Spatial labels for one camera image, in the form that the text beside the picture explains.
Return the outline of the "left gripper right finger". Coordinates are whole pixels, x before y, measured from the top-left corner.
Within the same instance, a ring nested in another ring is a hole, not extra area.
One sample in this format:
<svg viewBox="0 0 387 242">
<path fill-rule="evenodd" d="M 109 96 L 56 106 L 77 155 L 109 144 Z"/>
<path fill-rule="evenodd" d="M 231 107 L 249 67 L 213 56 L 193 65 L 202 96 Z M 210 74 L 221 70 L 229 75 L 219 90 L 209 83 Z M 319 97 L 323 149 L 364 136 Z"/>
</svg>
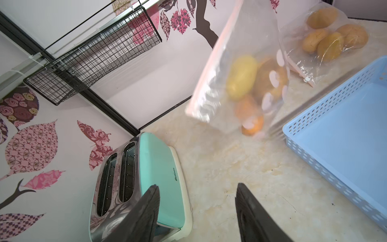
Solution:
<svg viewBox="0 0 387 242">
<path fill-rule="evenodd" d="M 292 241 L 243 183 L 237 186 L 235 206 L 242 242 Z"/>
</svg>

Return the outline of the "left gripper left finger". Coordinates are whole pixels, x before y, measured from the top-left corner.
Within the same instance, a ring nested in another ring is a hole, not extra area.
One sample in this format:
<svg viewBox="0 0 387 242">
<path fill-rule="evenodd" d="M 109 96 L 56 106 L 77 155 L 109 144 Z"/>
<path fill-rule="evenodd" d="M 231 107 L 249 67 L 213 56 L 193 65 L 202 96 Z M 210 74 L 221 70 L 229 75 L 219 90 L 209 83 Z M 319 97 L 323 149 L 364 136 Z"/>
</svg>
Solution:
<svg viewBox="0 0 387 242">
<path fill-rule="evenodd" d="M 160 191 L 152 185 L 105 242 L 151 242 L 155 236 Z"/>
</svg>

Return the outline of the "orange potato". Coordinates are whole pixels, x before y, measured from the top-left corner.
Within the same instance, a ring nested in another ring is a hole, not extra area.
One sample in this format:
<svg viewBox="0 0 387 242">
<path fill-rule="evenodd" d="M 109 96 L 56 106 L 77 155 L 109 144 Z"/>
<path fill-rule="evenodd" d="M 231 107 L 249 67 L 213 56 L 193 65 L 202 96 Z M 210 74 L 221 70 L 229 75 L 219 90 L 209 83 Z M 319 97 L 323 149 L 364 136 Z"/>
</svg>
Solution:
<svg viewBox="0 0 387 242">
<path fill-rule="evenodd" d="M 357 24 L 346 24 L 336 30 L 344 37 L 344 49 L 363 48 L 369 40 L 365 28 Z"/>
<path fill-rule="evenodd" d="M 334 8 L 324 8 L 313 12 L 307 19 L 306 24 L 312 29 L 323 29 L 332 25 L 338 17 Z"/>
<path fill-rule="evenodd" d="M 234 114 L 240 121 L 241 132 L 245 136 L 254 136 L 263 129 L 263 111 L 251 95 L 236 103 Z"/>
<path fill-rule="evenodd" d="M 344 48 L 344 37 L 334 32 L 325 37 L 317 47 L 317 58 L 321 62 L 330 62 L 337 59 Z"/>
<path fill-rule="evenodd" d="M 279 66 L 275 59 L 270 58 L 257 71 L 252 95 L 258 104 L 272 105 L 285 99 L 288 84 L 286 68 Z"/>
<path fill-rule="evenodd" d="M 307 53 L 316 52 L 319 43 L 328 35 L 329 31 L 325 29 L 314 30 L 302 41 L 302 49 Z"/>
</svg>

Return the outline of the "clear zipper bag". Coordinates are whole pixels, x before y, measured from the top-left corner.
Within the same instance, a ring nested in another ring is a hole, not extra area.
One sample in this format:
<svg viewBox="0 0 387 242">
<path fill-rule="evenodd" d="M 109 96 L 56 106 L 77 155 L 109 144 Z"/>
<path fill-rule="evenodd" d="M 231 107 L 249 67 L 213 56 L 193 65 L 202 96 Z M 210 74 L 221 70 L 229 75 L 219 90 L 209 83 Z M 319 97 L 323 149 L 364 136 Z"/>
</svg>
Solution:
<svg viewBox="0 0 387 242">
<path fill-rule="evenodd" d="M 269 1 L 237 1 L 185 108 L 223 133 L 267 138 L 284 104 L 289 66 Z"/>
<path fill-rule="evenodd" d="M 288 63 L 314 87 L 343 56 L 365 47 L 369 32 L 320 2 L 281 29 Z"/>
</svg>

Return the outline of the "yellow green potato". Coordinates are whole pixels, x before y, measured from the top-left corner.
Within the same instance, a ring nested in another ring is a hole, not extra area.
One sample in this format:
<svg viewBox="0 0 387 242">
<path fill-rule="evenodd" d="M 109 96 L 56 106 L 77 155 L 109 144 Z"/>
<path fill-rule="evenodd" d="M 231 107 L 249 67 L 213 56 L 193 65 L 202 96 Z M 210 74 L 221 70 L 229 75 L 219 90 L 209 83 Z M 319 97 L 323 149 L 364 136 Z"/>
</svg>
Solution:
<svg viewBox="0 0 387 242">
<path fill-rule="evenodd" d="M 241 56 L 233 62 L 226 84 L 226 92 L 231 100 L 238 101 L 251 91 L 257 69 L 258 62 L 250 55 Z"/>
</svg>

